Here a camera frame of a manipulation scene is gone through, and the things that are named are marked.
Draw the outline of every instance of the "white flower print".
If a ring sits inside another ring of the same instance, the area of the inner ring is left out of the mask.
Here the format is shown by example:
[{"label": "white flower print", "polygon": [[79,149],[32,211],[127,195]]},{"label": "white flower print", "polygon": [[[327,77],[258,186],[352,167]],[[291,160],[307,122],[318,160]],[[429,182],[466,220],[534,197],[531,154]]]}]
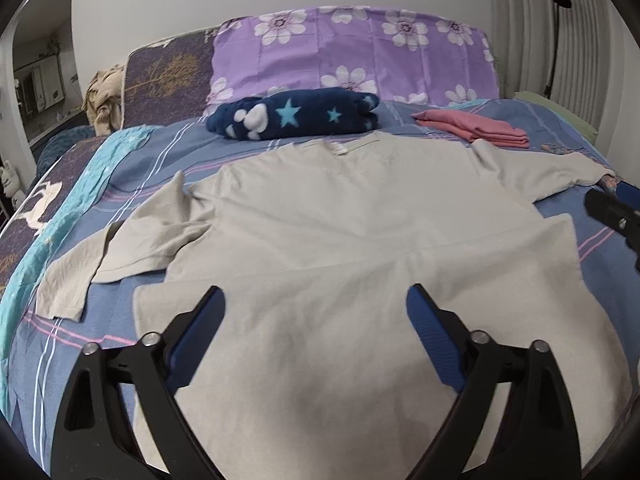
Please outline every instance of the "white flower print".
[{"label": "white flower print", "polygon": [[429,40],[425,36],[427,26],[422,22],[415,21],[415,12],[410,10],[401,10],[400,14],[394,10],[385,12],[385,18],[388,23],[382,24],[382,30],[385,34],[394,34],[392,41],[395,46],[406,45],[411,52],[418,49],[418,46],[425,46]]},{"label": "white flower print", "polygon": [[258,16],[261,23],[254,27],[254,34],[262,36],[262,44],[269,45],[276,38],[281,44],[289,43],[292,34],[302,34],[306,27],[302,22],[306,20],[306,12],[300,10],[285,10],[274,14]]},{"label": "white flower print", "polygon": [[349,70],[344,65],[340,65],[335,71],[335,76],[331,74],[323,75],[320,78],[322,86],[346,88],[347,90],[353,90],[354,92],[368,92],[370,94],[377,94],[378,87],[376,82],[372,80],[364,81],[367,77],[367,73],[363,68],[356,68],[349,74]]},{"label": "white flower print", "polygon": [[204,42],[209,43],[209,40],[211,38],[215,38],[218,34],[219,34],[219,30],[216,27],[208,28],[207,30],[204,31]]},{"label": "white flower print", "polygon": [[205,114],[210,115],[233,94],[233,88],[226,88],[226,77],[219,77],[211,84],[211,91],[207,96],[207,109]]},{"label": "white flower print", "polygon": [[447,99],[450,99],[449,106],[460,104],[465,101],[473,101],[478,98],[478,94],[472,88],[465,89],[462,85],[456,85],[456,91],[453,92],[451,90],[447,90],[444,92],[444,95],[447,96]]},{"label": "white flower print", "polygon": [[411,105],[423,105],[427,102],[428,97],[424,92],[419,94],[409,94],[409,97],[403,97],[401,95],[394,95],[394,101],[399,103],[407,103]]},{"label": "white flower print", "polygon": [[222,24],[222,27],[220,27],[220,31],[218,34],[222,34],[223,32],[226,32],[231,29],[238,30],[240,27],[242,27],[242,19],[229,20],[228,22],[225,22]]},{"label": "white flower print", "polygon": [[465,25],[465,23],[439,20],[436,22],[436,27],[438,27],[440,32],[448,32],[447,38],[457,46],[462,46],[463,43],[468,45],[474,44],[474,39],[471,37],[471,27]]},{"label": "white flower print", "polygon": [[487,38],[482,38],[482,44],[486,47],[486,50],[483,50],[482,53],[484,54],[484,58],[491,62],[494,60],[494,56],[493,54],[491,54],[491,50],[489,48],[489,41],[487,40]]},{"label": "white flower print", "polygon": [[352,18],[357,18],[363,22],[367,19],[367,11],[365,9],[367,7],[318,7],[318,10],[323,14],[332,12],[331,21],[334,23],[351,23]]},{"label": "white flower print", "polygon": [[280,92],[288,92],[291,90],[288,86],[272,86],[270,87],[266,94],[253,94],[252,97],[271,97],[272,95],[279,94]]}]

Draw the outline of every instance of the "black lamp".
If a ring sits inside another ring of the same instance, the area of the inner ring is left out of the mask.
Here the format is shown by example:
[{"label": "black lamp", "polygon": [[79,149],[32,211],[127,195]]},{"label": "black lamp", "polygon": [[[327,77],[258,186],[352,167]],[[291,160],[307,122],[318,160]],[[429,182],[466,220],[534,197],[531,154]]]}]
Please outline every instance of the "black lamp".
[{"label": "black lamp", "polygon": [[556,4],[556,13],[554,19],[554,60],[551,64],[551,74],[549,75],[549,82],[545,87],[545,97],[549,99],[551,97],[551,89],[554,85],[554,77],[556,76],[556,61],[558,61],[558,33],[560,27],[560,7],[565,9],[571,9],[571,0],[553,0]]}]

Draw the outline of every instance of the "light blue star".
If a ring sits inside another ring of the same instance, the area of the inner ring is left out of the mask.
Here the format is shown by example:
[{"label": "light blue star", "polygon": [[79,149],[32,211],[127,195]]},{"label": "light blue star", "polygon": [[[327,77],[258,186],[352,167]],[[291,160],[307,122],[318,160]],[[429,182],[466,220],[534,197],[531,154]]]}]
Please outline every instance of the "light blue star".
[{"label": "light blue star", "polygon": [[340,122],[340,116],[342,115],[338,110],[334,109],[333,110],[327,110],[327,113],[329,114],[329,122],[330,123],[339,123]]},{"label": "light blue star", "polygon": [[280,116],[280,127],[284,128],[287,124],[292,124],[292,126],[297,128],[298,121],[296,120],[296,114],[300,108],[302,108],[302,106],[291,106],[291,99],[287,100],[287,104],[284,105],[284,108],[276,108],[276,111]]},{"label": "light blue star", "polygon": [[364,98],[364,100],[369,103],[369,111],[372,111],[373,108],[376,107],[376,103],[373,101],[373,97],[371,97],[370,95],[366,96]]}]

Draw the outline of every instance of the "beige cloth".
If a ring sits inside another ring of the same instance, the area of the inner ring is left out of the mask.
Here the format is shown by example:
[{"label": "beige cloth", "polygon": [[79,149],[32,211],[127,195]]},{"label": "beige cloth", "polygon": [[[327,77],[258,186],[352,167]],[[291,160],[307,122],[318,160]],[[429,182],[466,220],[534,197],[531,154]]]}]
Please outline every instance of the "beige cloth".
[{"label": "beige cloth", "polygon": [[36,313],[77,319],[90,281],[151,270],[167,268],[167,281],[222,280],[473,240],[542,219],[535,200],[606,173],[581,153],[513,152],[482,139],[466,148],[377,132],[289,144],[223,166],[188,193],[178,172],[108,248],[95,235],[95,250],[53,262]]},{"label": "beige cloth", "polygon": [[[176,399],[226,478],[398,480],[455,398],[407,317],[415,282],[470,330],[525,348],[549,342],[585,464],[621,414],[630,380],[616,333],[582,280],[566,214],[395,258],[140,286],[134,318],[138,335],[162,331],[209,285],[223,289],[225,318]],[[501,385],[468,466],[486,458],[507,394]],[[134,432],[145,459],[162,467],[139,405]]]},{"label": "beige cloth", "polygon": [[108,135],[122,127],[123,66],[115,65],[108,70],[98,70],[84,95],[82,110],[97,136]]}]

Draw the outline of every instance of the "cabinet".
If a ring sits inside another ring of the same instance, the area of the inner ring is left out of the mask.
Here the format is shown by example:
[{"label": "cabinet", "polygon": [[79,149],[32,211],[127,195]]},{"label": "cabinet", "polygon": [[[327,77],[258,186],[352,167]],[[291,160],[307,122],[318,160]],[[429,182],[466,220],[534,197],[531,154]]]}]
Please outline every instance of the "cabinet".
[{"label": "cabinet", "polygon": [[64,100],[58,56],[49,56],[14,72],[22,121]]}]

